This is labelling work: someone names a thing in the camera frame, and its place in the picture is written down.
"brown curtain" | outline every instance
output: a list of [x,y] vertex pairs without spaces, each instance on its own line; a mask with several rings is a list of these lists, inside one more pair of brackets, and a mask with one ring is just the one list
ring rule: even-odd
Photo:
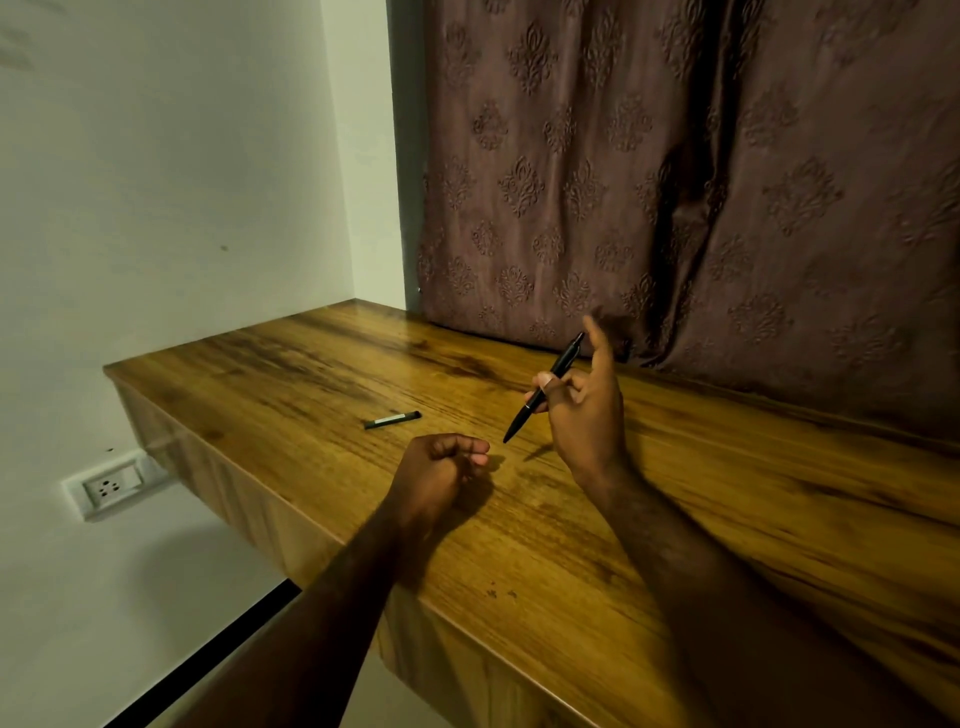
[[427,3],[428,318],[960,440],[960,6]]

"wooden tabletop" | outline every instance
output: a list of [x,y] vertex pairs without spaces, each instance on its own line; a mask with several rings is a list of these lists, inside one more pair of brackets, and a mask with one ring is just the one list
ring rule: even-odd
[[[548,422],[500,444],[553,357],[347,302],[107,372],[341,543],[386,493],[411,437],[489,439],[492,491],[437,549],[420,603],[590,723],[709,724],[642,581],[551,449]],[[954,452],[636,370],[620,382],[630,445],[653,483],[960,719]],[[415,409],[422,419],[361,425]]]

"switch plate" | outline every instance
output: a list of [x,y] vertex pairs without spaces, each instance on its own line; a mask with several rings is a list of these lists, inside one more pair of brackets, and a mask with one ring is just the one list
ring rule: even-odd
[[169,481],[170,475],[143,450],[134,450],[63,481],[84,521],[95,521],[116,505]]

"right hand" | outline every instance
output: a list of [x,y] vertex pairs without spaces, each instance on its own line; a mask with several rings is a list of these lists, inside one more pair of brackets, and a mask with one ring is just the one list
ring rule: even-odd
[[[584,329],[593,345],[592,371],[571,369],[563,379],[549,372],[537,374],[534,384],[543,390],[547,402],[536,411],[549,412],[557,453],[577,484],[597,502],[610,475],[632,465],[610,341],[590,316],[584,316]],[[524,399],[533,394],[527,392]]]

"left hand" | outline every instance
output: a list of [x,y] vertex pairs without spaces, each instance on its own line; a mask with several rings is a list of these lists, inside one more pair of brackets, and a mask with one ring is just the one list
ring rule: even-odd
[[396,468],[383,508],[411,539],[422,539],[436,525],[474,469],[487,465],[490,443],[449,433],[410,441]]

